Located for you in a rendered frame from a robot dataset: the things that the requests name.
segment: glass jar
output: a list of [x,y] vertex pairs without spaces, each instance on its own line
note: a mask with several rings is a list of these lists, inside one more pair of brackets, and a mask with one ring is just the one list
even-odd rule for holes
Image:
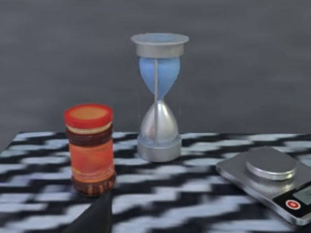
[[99,196],[113,188],[113,112],[102,104],[81,104],[64,114],[72,185],[84,196]]

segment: tabletop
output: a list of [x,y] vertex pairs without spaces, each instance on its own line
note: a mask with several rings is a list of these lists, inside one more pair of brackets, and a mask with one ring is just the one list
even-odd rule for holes
[[[180,158],[137,157],[136,133],[114,133],[112,233],[290,233],[295,230],[225,181],[215,164],[272,146],[311,166],[311,134],[186,133]],[[0,232],[59,233],[94,199],[70,185],[64,133],[18,134],[0,155]]]

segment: silver hourglass frame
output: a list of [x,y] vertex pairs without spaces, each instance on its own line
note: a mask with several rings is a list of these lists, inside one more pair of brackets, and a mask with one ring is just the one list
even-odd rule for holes
[[[154,41],[152,36],[170,36],[170,40]],[[164,102],[158,100],[158,59],[179,58],[189,38],[172,33],[146,33],[134,35],[139,57],[152,58],[154,63],[154,103],[146,113],[137,138],[138,155],[150,162],[167,162],[181,154],[181,137],[176,119]]]

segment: sand timer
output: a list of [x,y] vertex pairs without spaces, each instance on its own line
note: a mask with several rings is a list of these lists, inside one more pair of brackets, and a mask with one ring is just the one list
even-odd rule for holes
[[189,38],[171,33],[134,35],[141,77],[152,94],[154,103],[146,113],[137,140],[138,154],[151,162],[167,162],[181,152],[181,137],[176,119],[164,102],[164,96],[177,79],[179,57]]

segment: gray background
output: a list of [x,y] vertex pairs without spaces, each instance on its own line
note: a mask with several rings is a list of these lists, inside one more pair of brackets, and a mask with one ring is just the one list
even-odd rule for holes
[[130,37],[190,37],[166,100],[181,132],[311,132],[309,0],[0,0],[0,146],[82,102],[137,131],[152,103]]

